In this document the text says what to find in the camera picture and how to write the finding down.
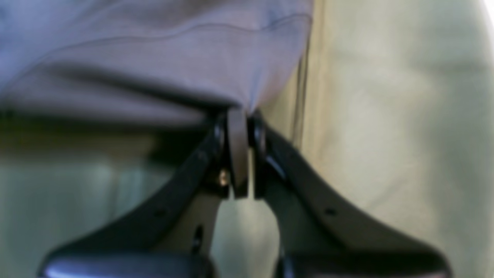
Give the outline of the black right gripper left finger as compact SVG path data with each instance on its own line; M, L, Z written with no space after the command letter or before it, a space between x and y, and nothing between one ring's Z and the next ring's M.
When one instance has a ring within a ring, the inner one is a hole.
M215 278L217 212L248 196L247 115L229 109L154 195L97 231L46 255L40 278Z

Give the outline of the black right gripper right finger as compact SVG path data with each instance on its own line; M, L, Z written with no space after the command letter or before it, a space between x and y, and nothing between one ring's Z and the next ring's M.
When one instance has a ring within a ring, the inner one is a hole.
M432 246L376 220L321 178L261 113L249 119L254 196L279 231L274 278L450 278Z

